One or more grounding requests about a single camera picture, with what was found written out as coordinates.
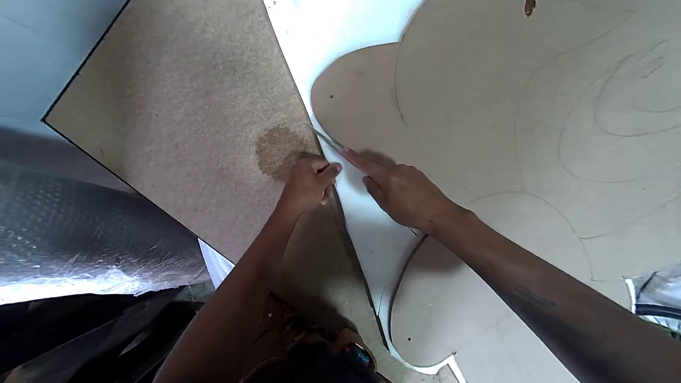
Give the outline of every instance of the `plywood sheet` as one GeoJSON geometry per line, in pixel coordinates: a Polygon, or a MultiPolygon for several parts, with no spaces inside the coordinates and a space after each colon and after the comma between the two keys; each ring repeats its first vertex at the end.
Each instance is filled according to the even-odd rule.
{"type": "MultiPolygon", "coordinates": [[[[545,0],[530,18],[522,6],[427,0],[395,67],[386,46],[342,57],[315,83],[315,115],[341,142],[425,163],[450,198],[629,306],[622,276],[679,260],[681,5],[545,0]]],[[[436,248],[414,255],[394,301],[391,338],[407,362],[455,352],[471,380],[572,380],[476,275],[439,264],[436,248]],[[508,346],[485,351],[498,344],[508,346]]]]}

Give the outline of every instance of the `water stain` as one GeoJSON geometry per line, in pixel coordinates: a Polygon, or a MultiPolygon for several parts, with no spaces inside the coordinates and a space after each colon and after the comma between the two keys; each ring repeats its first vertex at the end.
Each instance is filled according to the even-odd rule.
{"type": "Polygon", "coordinates": [[[286,125],[271,127],[255,143],[257,165],[263,174],[275,181],[286,182],[291,168],[311,154],[310,142],[286,125]]]}

